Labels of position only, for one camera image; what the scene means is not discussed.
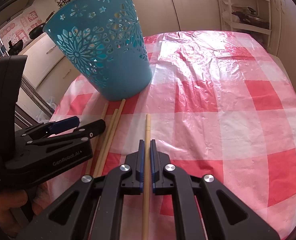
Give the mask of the person's left hand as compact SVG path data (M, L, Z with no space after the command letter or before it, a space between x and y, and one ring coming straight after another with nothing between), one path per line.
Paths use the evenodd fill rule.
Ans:
M32 201L34 216L39 215L47 203L40 198L47 198L48 187L46 183L38 186L35 199ZM25 190L3 191L0 193L0 227L10 238L15 238L21 230L21 226L11 213L11 209L21 207L28 201L28 194Z

